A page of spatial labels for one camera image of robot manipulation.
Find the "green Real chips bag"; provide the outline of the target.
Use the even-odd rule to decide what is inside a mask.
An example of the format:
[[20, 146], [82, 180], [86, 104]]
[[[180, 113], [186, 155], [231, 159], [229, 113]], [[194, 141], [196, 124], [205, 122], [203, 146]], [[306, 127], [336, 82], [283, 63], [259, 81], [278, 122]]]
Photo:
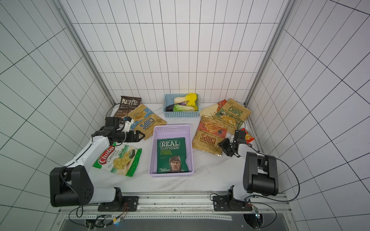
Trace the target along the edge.
[[186, 164], [186, 139], [171, 138], [157, 140], [157, 173], [189, 172]]

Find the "green sour cream chips bag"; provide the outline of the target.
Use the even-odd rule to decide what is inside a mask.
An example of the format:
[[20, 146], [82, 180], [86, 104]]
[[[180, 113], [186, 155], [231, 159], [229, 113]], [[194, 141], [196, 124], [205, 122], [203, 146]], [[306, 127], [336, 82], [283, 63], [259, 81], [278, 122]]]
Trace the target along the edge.
[[224, 106], [215, 114], [215, 118], [226, 123], [227, 131], [231, 134], [241, 128], [252, 111], [239, 104], [234, 99], [229, 99]]

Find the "red balsamico tomato chips bag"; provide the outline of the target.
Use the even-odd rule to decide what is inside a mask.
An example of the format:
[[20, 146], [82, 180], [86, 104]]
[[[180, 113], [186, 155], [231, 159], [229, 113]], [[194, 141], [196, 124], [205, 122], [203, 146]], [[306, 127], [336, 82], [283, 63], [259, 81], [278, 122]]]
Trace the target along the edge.
[[221, 156], [223, 151], [218, 144], [226, 138], [226, 134], [225, 122], [203, 115], [192, 141], [192, 148]]

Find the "beige cassava chips bag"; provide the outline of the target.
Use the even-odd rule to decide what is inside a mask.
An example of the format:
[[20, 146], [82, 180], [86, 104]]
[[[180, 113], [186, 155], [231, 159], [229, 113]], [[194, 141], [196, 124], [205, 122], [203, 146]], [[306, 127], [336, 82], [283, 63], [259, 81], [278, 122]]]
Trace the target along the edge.
[[217, 104], [211, 105], [209, 107], [203, 108], [200, 112], [200, 116], [213, 117], [216, 113], [226, 104], [227, 100], [218, 102]]

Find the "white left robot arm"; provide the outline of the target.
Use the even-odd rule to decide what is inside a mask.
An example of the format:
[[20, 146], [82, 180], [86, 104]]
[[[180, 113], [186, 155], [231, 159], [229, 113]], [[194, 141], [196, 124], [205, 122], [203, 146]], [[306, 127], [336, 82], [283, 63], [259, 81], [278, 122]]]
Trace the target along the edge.
[[139, 142], [145, 138], [140, 131], [119, 131], [102, 127], [92, 134], [92, 139], [80, 153], [63, 167], [50, 173], [50, 199], [55, 208], [98, 204], [99, 211], [118, 212], [127, 206], [120, 188], [94, 186], [89, 171], [96, 160], [107, 160], [114, 143]]

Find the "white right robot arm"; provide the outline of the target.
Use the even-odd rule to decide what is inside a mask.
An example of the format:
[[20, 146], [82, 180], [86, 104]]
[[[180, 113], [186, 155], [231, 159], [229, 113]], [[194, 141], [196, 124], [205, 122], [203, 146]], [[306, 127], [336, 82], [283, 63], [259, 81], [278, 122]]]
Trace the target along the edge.
[[233, 185], [226, 195], [211, 196], [214, 211], [253, 211], [251, 199], [255, 194], [264, 197], [278, 194], [277, 159], [273, 156], [258, 154], [247, 150], [250, 144], [240, 140], [231, 142], [226, 138], [218, 144], [229, 157], [236, 156], [245, 160], [242, 184]]

